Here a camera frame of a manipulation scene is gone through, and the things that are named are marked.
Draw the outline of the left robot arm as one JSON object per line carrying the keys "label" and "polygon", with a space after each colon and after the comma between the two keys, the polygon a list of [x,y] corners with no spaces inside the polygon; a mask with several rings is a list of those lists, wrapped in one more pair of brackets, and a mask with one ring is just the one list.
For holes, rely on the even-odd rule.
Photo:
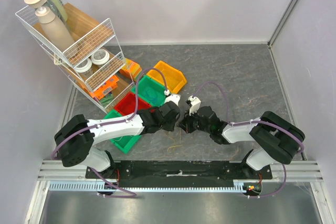
{"label": "left robot arm", "polygon": [[159,130],[172,132],[180,117],[179,106],[165,102],[160,107],[139,110],[132,114],[104,119],[87,120],[75,115],[54,136],[58,156],[64,167],[85,165],[95,177],[111,178],[117,169],[112,155],[95,147],[113,138],[154,134]]}

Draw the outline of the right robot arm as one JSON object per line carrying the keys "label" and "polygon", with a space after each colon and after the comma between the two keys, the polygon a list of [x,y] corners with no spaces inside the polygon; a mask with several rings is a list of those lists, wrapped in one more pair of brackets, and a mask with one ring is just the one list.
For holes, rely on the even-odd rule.
{"label": "right robot arm", "polygon": [[196,130],[206,132],[217,144],[256,142],[259,147],[249,151],[236,169],[239,176],[248,179],[274,162],[290,164],[304,148],[303,131],[271,111],[254,120],[229,123],[221,120],[210,106],[202,106],[193,113],[186,111],[178,126],[187,134]]}

